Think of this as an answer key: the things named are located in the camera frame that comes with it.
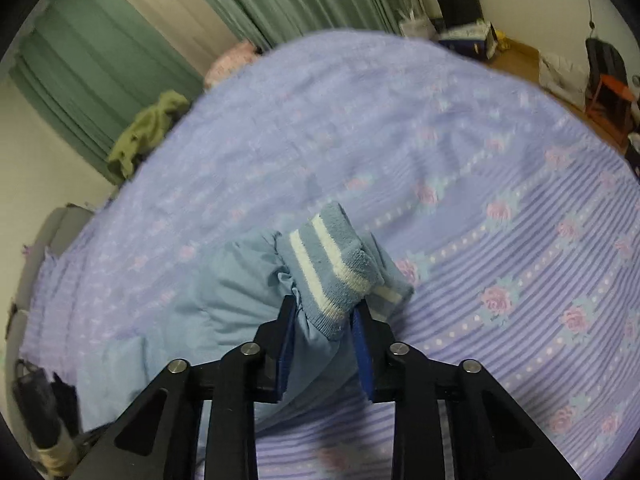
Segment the olive green crumpled garment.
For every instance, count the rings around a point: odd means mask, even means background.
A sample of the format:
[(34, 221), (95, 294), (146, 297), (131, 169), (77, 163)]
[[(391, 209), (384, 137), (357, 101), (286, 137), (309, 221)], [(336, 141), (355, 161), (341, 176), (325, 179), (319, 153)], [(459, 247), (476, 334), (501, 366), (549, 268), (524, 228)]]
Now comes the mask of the olive green crumpled garment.
[(117, 182), (130, 180), (138, 167), (162, 144), (169, 131), (190, 110), (191, 101), (169, 90), (139, 112), (120, 134), (106, 159), (106, 168)]

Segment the light blue padded pants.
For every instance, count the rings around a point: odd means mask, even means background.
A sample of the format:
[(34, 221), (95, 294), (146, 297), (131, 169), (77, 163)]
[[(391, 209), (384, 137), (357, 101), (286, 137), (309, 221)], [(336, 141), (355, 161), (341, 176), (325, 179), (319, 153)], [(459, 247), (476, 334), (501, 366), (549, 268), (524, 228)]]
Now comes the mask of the light blue padded pants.
[(250, 231), (204, 259), (180, 295), (93, 350), (77, 372), (87, 429), (103, 426), (173, 359), (203, 364), (250, 341), (294, 298), (294, 351), (283, 399), (256, 410), (266, 429), (321, 405), (357, 371), (348, 319), (360, 300), (379, 321), (405, 307), (413, 287), (375, 237), (329, 203), (297, 229)]

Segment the orange stool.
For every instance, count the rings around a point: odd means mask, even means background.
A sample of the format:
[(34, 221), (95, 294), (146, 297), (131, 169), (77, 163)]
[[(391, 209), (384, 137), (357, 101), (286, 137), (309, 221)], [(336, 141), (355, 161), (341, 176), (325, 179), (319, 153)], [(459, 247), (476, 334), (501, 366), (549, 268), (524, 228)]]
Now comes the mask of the orange stool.
[(617, 146), (624, 148), (628, 134), (634, 130), (632, 108), (636, 103), (636, 96), (626, 84), (614, 76), (602, 75), (588, 102), (586, 114)]

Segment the dark blue cardboard box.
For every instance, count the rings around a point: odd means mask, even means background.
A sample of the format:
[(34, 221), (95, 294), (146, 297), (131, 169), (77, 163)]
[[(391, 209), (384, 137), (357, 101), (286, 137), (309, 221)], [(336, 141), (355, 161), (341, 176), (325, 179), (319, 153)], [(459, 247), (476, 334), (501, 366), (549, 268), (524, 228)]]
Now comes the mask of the dark blue cardboard box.
[(498, 37), (491, 22), (478, 21), (442, 32), (438, 43), (458, 55), (489, 61), (496, 53)]

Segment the pink patterned garment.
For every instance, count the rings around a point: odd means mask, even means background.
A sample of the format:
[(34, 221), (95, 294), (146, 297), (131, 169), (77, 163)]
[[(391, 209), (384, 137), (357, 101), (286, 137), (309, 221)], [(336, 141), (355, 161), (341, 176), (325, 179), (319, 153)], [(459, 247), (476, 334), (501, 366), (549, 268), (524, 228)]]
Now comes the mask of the pink patterned garment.
[(207, 71), (203, 86), (205, 90), (210, 90), (218, 86), (221, 82), (250, 65), (262, 56), (262, 49), (256, 47), (250, 41), (243, 40), (235, 44), (232, 48), (224, 52)]

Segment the grey padded headboard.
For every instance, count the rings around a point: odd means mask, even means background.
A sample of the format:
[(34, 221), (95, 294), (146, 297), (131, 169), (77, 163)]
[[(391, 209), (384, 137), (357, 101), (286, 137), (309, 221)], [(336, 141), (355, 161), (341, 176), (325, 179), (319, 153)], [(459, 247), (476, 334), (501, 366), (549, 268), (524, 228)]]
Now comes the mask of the grey padded headboard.
[(81, 206), (67, 204), (56, 208), (43, 222), (34, 244), (23, 266), (17, 290), (9, 308), (6, 323), (6, 359), (4, 362), (4, 391), (6, 392), (6, 421), (17, 440), (18, 445), (31, 460), (36, 460), (38, 454), (32, 445), (30, 435), (24, 425), (20, 411), (12, 393), (12, 382), (15, 379), (15, 364), (20, 354), (20, 348), (25, 336), (26, 324), (32, 301), (34, 288), (40, 266), (43, 263), (46, 250), (53, 255), (60, 256), (73, 243), (79, 233), (89, 222), (93, 212)]

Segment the black box by wall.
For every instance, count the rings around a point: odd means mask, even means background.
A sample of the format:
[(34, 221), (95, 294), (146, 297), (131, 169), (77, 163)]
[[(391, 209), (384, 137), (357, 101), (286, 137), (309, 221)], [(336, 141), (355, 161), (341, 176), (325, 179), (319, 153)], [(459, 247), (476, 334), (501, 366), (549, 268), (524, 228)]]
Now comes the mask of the black box by wall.
[(484, 20), (480, 0), (437, 0), (447, 28), (455, 28)]

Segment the purple floral bed sheet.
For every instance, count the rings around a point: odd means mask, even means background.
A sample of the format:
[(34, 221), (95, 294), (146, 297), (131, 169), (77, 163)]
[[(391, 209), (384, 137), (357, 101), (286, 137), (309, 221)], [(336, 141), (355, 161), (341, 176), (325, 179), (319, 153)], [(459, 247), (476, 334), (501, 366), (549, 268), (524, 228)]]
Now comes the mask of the purple floral bed sheet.
[(203, 94), (46, 253), (21, 355), (77, 390), (206, 257), (329, 203), (412, 285), (401, 340), (482, 362), (582, 478), (614, 470), (639, 430), (638, 180), (544, 92), (420, 40), (324, 32)]

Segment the left green curtain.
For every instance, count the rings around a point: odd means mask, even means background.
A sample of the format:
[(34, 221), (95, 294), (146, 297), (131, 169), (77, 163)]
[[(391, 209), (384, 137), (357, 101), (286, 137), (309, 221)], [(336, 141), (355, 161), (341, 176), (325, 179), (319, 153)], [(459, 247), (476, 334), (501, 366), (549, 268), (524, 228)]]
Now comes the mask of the left green curtain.
[(17, 46), (9, 75), (29, 104), (90, 166), (106, 160), (140, 110), (201, 77), (127, 0), (49, 0)]

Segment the beige centre curtain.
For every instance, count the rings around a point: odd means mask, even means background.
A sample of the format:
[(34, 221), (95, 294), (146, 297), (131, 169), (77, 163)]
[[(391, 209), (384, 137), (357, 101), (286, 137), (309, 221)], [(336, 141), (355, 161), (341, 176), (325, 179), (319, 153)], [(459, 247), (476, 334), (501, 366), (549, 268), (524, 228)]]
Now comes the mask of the beige centre curtain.
[(127, 1), (201, 75), (238, 43), (205, 0)]

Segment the white plastic bag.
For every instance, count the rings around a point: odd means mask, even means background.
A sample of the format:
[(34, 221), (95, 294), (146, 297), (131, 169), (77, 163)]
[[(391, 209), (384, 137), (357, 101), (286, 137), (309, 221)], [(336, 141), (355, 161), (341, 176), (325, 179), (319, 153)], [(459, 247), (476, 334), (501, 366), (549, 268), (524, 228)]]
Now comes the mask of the white plastic bag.
[(538, 82), (557, 98), (585, 110), (588, 75), (578, 64), (554, 53), (541, 53)]

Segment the white shopping bag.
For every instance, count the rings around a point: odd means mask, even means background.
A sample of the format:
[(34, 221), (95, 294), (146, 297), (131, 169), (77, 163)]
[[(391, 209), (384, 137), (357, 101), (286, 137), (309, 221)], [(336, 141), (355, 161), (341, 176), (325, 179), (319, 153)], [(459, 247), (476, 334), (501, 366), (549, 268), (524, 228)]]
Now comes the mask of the white shopping bag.
[(437, 36), (432, 21), (426, 15), (416, 15), (413, 10), (408, 15), (401, 14), (399, 29), (406, 38), (434, 40)]

